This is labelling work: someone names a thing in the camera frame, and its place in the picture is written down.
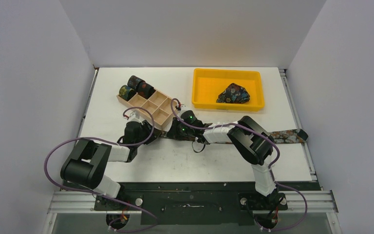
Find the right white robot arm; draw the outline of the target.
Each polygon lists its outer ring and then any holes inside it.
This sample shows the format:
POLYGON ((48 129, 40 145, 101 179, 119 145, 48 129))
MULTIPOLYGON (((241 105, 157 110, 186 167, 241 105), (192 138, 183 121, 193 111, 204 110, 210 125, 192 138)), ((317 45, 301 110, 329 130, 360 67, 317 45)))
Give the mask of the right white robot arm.
POLYGON ((255 190, 258 192, 257 205, 268 209, 275 203, 273 192, 277 186, 269 159, 275 148, 274 139, 251 117, 244 116, 233 123, 203 123, 192 110, 187 110, 173 118, 165 137, 203 145, 233 144, 241 157, 252 166, 255 190))

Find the orange grey floral tie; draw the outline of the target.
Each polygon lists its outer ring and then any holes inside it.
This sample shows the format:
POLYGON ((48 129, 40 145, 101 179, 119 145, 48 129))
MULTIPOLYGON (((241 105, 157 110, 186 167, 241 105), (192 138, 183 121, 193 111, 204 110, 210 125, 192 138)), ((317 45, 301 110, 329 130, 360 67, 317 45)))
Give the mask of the orange grey floral tie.
MULTIPOLYGON (((308 139, 308 134, 303 129, 283 130, 270 132, 276 144, 294 144, 294 143, 305 143, 308 139)), ((191 136, 175 136, 169 135, 168 132, 162 131, 159 135, 160 138, 172 139, 178 141, 196 141, 195 137, 191 136)))

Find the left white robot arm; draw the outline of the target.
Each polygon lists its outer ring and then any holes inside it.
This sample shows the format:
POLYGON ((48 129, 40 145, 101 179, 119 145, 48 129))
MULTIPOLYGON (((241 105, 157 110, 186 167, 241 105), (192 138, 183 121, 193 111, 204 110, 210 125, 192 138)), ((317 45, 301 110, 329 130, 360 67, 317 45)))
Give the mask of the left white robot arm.
POLYGON ((120 193, 121 185, 105 175, 107 163, 132 162, 137 155, 139 143, 149 144, 160 134, 161 131, 148 121, 132 120, 127 122, 124 135, 115 144, 80 139, 64 162, 60 177, 107 196, 107 204, 114 210, 120 210, 125 206, 126 197, 120 193))

